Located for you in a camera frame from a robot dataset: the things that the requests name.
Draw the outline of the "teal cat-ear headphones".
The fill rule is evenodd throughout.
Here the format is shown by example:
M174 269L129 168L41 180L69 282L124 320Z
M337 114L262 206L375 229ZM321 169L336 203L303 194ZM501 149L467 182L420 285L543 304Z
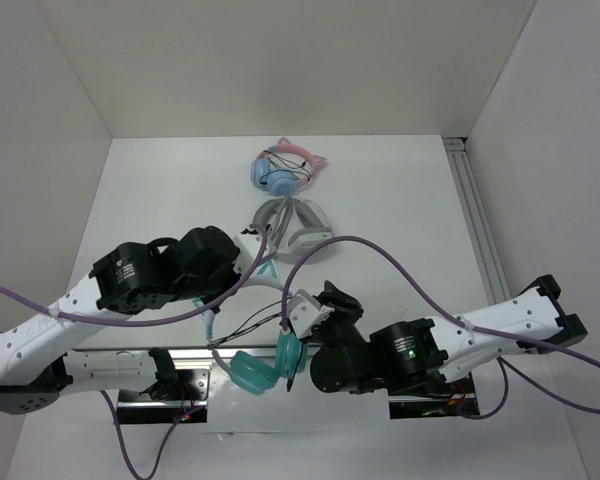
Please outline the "teal cat-ear headphones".
M291 385L308 361L308 347L281 320L284 273L270 260L236 296L196 320L212 361L214 396L260 398Z

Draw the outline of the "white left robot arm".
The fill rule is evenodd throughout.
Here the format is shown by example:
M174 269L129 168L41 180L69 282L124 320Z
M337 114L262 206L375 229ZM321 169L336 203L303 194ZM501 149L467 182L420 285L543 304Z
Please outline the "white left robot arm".
M24 415L63 395L109 389L164 399L179 381L164 348L78 352L103 329L145 310L198 298L214 300L240 275L239 247L214 226L182 239L126 242L96 261L91 272L44 313L0 333L0 411Z

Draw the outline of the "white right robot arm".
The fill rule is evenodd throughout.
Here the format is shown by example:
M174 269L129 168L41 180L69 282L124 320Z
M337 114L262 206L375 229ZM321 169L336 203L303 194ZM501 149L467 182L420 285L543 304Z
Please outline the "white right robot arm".
M324 393L442 395L501 355L547 353L534 340L563 347L582 341L588 332L577 315L564 312L560 293L555 278L544 275L514 299L464 314L456 324L431 316L363 337L356 326L362 305L327 282L317 300L332 311L309 338L319 347L311 380Z

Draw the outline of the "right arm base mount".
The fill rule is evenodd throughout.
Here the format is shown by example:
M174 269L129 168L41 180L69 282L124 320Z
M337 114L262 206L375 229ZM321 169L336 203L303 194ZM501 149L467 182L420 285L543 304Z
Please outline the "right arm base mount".
M389 396L391 420L458 417L462 412L469 416L480 414L471 374L453 384L444 385L438 393L420 388L417 395Z

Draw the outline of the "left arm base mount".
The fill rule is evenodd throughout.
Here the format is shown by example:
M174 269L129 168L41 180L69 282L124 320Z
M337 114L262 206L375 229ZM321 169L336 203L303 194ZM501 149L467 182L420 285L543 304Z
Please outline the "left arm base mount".
M157 372L148 388L120 390L116 415L122 425L203 424L208 419L209 362L174 360L163 348L149 351Z

